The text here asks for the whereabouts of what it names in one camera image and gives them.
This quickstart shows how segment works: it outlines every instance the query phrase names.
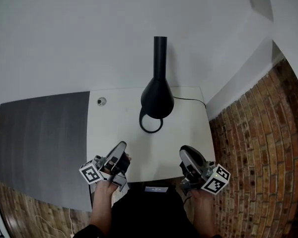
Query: wooden floor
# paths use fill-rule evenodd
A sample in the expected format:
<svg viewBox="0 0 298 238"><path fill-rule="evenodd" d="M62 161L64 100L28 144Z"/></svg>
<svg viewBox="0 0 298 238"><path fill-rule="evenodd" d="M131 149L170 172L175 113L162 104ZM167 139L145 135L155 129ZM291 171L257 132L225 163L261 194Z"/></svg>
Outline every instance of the wooden floor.
<svg viewBox="0 0 298 238"><path fill-rule="evenodd" d="M174 178L165 180L168 183L176 186L176 190L185 200L187 196L181 191L179 184L182 178ZM113 195L113 203L119 200L125 193L116 191ZM193 204L190 198L184 205L190 221L193 221ZM53 204L48 204L23 193L9 188L7 185L0 182L0 210L5 221L8 232L13 238L50 238L47 232L57 238L63 238L64 235L53 228L61 230L66 237L70 237L71 219L73 222L74 234L83 229L89 224L91 213L78 211L68 208L59 207Z"/></svg>

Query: white wall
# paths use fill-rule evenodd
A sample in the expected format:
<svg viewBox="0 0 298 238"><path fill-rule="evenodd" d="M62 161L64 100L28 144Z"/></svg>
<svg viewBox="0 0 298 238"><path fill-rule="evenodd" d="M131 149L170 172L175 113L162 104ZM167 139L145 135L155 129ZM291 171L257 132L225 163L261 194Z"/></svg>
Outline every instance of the white wall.
<svg viewBox="0 0 298 238"><path fill-rule="evenodd" d="M249 13L245 22L223 43L220 49L222 55L218 56L213 69L201 80L200 87L206 103L243 67L263 40L271 36L271 28L270 20L256 11Z"/></svg>
<svg viewBox="0 0 298 238"><path fill-rule="evenodd" d="M0 103L144 87L153 36L168 36L171 86L199 86L249 0L0 0Z"/></svg>

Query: white tabletop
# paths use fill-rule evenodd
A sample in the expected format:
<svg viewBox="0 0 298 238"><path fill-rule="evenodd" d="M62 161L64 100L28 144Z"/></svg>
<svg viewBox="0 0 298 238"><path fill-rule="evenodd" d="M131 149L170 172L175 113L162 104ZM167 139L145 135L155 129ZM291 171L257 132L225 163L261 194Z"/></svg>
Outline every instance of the white tabletop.
<svg viewBox="0 0 298 238"><path fill-rule="evenodd" d="M174 99L172 113L163 119L163 127L148 134L139 126L143 88L91 91L87 119L87 161L95 155L106 156L120 141L127 143L132 157L127 171L128 182L168 179L182 176L179 150L190 145L207 161L215 154L205 107L198 101ZM199 87L173 87L175 97L202 100ZM100 107L97 100L105 97ZM157 129L160 121L144 117L144 127Z"/></svg>

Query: hand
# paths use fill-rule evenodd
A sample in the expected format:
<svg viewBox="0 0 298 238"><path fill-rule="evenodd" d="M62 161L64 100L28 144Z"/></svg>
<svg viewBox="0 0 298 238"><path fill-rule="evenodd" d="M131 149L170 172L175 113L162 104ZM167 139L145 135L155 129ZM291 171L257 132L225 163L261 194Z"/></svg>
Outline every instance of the hand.
<svg viewBox="0 0 298 238"><path fill-rule="evenodd" d="M109 235L111 225L111 196L117 187L105 180L97 182L96 185L90 224L97 226L105 236Z"/></svg>
<svg viewBox="0 0 298 238"><path fill-rule="evenodd" d="M107 174L110 174L110 171L108 169L104 169L104 172ZM96 185L96 194L106 194L106 195L112 195L116 189L118 188L117 185L113 184L110 181L106 181L106 180L100 180L97 185Z"/></svg>
<svg viewBox="0 0 298 238"><path fill-rule="evenodd" d="M191 194L194 198L194 221L193 225L202 237L216 235L213 195L202 189L193 189Z"/></svg>

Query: black lamp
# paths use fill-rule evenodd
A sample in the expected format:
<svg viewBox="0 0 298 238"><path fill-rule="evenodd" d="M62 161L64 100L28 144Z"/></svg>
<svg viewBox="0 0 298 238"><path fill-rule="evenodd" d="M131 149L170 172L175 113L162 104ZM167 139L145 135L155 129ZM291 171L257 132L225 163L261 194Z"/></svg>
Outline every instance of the black lamp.
<svg viewBox="0 0 298 238"><path fill-rule="evenodd" d="M165 78L165 66L167 56L167 37L154 37L154 61L153 79L143 91L141 96L141 111L139 124L141 129L147 133L155 133L162 128L163 118L167 117L173 110L174 99L170 87ZM145 115L154 119L160 119L160 127L155 131L148 131L142 125Z"/></svg>

